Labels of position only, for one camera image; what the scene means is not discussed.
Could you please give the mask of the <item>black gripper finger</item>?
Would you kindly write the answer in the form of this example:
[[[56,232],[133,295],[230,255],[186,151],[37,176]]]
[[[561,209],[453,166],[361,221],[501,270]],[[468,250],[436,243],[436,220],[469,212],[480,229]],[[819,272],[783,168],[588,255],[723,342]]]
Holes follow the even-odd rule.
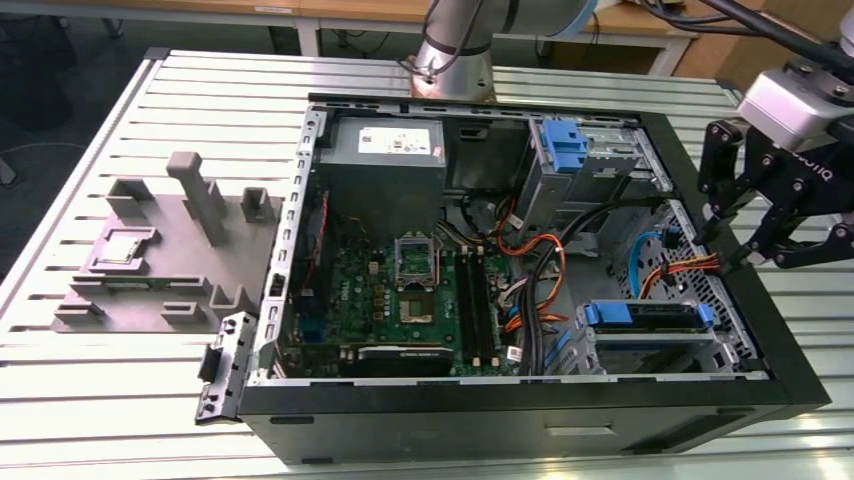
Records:
[[[715,239],[768,176],[768,156],[753,149],[756,135],[757,131],[741,118],[716,120],[707,125],[697,172],[697,190],[707,201],[695,245]]]
[[[793,269],[852,259],[852,223],[836,222],[821,241],[795,241],[791,234],[805,220],[792,201],[768,202],[768,208],[747,241],[721,262],[721,273],[772,262]]]

